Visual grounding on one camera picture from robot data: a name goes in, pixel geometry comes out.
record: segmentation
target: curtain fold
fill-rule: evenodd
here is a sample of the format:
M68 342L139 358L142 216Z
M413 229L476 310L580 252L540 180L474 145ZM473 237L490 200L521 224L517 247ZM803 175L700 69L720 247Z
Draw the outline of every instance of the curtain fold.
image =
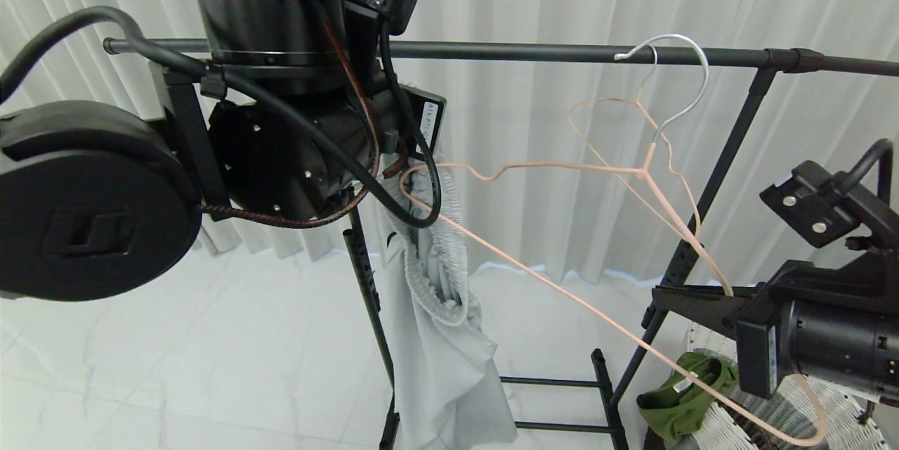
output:
M33 34L84 6L118 6L148 37L201 37L197 0L2 0L0 63L6 65ZM899 60L895 0L419 0L402 38L434 41L636 44L655 34L681 33L708 47L807 47L822 53ZM142 118L160 116L144 59L110 57L110 25L80 31L58 45L0 107L8 113L59 99L118 105ZM404 81L445 95L440 148L447 160L493 172L537 159L594 162L569 128L576 102L632 98L648 66L532 62L396 60ZM705 98L665 131L674 166L699 198L752 81L754 70L713 68ZM656 70L643 104L658 121L680 111L699 88L699 68ZM716 198L700 239L738 284L766 279L787 258L823 263L845 259L840 248L814 251L767 210L758 193L805 159L831 171L848 168L880 137L897 139L899 81L837 73L778 76ZM203 100L206 113L212 102ZM575 112L578 126L609 162L635 166L652 130L639 111L603 102ZM652 171L686 220L690 207L677 179L665 174L659 150ZM605 269L658 277L677 238L646 213L617 179L568 169L513 171L494 184L457 175L468 226L530 265L561 279L569 270L598 280ZM631 182L642 188L640 182ZM363 206L369 245L378 251L372 198ZM213 253L243 243L279 255L305 249L317 257L343 248L346 220L321 230L274 230L238 220L205 222L199 242ZM472 246L472 268L492 260ZM709 277L697 269L696 279Z

